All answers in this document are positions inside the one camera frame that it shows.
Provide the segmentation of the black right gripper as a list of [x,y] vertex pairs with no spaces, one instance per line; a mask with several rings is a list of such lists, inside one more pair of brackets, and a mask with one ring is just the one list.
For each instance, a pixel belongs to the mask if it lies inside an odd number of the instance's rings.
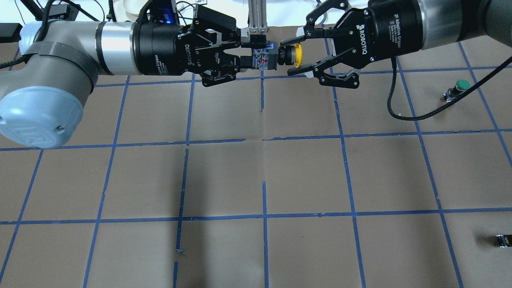
[[[315,28],[329,9],[344,14],[331,28]],[[366,8],[353,8],[347,0],[326,0],[306,16],[304,35],[282,40],[280,47],[307,39],[333,42],[334,53],[313,64],[293,67],[288,76],[304,74],[323,86],[356,89],[360,70],[368,64],[418,51],[423,46],[424,28],[416,0],[377,0]]]

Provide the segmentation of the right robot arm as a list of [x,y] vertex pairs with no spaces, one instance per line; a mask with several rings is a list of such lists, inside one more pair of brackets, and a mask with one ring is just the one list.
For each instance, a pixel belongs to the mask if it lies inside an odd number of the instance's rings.
[[323,86],[356,89],[358,71],[368,64],[487,35],[511,46],[510,0],[370,0],[354,8],[347,0],[326,0],[306,16],[302,35],[331,39],[334,54],[291,68],[311,72]]

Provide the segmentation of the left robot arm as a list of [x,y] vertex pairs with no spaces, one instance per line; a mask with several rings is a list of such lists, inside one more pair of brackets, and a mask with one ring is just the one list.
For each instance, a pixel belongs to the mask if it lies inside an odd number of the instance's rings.
[[234,48],[263,49],[264,35],[249,34],[235,18],[205,6],[190,24],[178,24],[173,0],[148,0],[135,22],[49,20],[20,31],[21,57],[1,64],[0,129],[7,139],[41,149],[63,146],[82,120],[100,75],[181,76],[204,86],[254,69],[253,56]]

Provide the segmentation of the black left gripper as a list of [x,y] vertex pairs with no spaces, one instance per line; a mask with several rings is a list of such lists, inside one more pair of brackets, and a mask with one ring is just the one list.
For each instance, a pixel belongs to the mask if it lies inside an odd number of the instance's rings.
[[205,87],[236,79],[242,69],[266,70],[266,56],[227,54],[234,48],[263,49],[264,34],[241,35],[236,19],[205,6],[193,9],[190,24],[137,22],[133,30],[137,71],[149,76],[197,74]]

